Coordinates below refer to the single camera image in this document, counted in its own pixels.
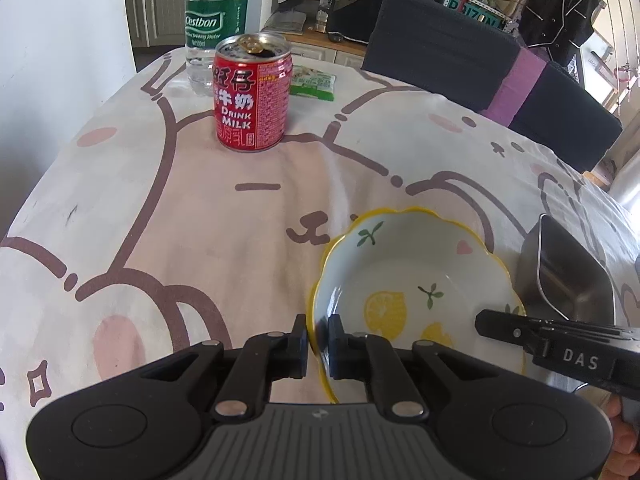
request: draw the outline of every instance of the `purple strap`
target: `purple strap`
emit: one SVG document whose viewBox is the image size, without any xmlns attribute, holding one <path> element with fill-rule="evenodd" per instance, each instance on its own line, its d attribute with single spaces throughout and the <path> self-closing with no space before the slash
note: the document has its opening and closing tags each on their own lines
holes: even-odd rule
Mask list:
<svg viewBox="0 0 640 480">
<path fill-rule="evenodd" d="M 543 59 L 521 47 L 511 70 L 495 93 L 494 100 L 491 101 L 487 110 L 480 114 L 508 127 L 540 78 L 545 66 L 546 62 Z"/>
</svg>

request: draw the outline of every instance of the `black jacket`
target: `black jacket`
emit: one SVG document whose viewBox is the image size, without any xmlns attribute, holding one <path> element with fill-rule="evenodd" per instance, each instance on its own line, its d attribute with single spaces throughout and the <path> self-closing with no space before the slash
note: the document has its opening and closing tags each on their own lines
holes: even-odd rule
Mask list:
<svg viewBox="0 0 640 480">
<path fill-rule="evenodd" d="M 567 66 L 593 34 L 591 17 L 601 0 L 528 0 L 519 31 L 527 46 L 545 46 L 556 63 Z"/>
</svg>

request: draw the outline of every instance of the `green snack packet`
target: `green snack packet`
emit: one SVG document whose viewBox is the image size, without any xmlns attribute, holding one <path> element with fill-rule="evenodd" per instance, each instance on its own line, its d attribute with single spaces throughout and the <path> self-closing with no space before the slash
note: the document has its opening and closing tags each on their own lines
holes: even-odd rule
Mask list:
<svg viewBox="0 0 640 480">
<path fill-rule="evenodd" d="M 335 75 L 320 72 L 306 66 L 294 65 L 290 95 L 315 97 L 322 101 L 334 100 Z"/>
</svg>

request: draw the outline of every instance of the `lemon print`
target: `lemon print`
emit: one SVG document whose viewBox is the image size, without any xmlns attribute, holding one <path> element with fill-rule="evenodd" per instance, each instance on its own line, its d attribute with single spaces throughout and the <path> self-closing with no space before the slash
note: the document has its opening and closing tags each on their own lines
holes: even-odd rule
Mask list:
<svg viewBox="0 0 640 480">
<path fill-rule="evenodd" d="M 406 323 L 404 294 L 386 290 L 371 294 L 364 303 L 364 321 L 371 333 L 393 341 Z"/>
<path fill-rule="evenodd" d="M 453 348 L 451 336 L 442 330 L 442 323 L 431 323 L 422 331 L 420 339 L 429 339 L 449 348 Z"/>
</svg>

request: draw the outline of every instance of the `hand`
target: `hand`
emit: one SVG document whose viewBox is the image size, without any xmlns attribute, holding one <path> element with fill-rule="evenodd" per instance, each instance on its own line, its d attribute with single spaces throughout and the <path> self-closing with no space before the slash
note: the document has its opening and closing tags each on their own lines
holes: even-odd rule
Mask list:
<svg viewBox="0 0 640 480">
<path fill-rule="evenodd" d="M 613 447 L 602 469 L 600 480 L 628 480 L 640 468 L 640 454 L 636 452 L 638 436 L 634 428 L 622 421 L 620 396 L 612 395 L 604 412 L 613 427 Z"/>
</svg>

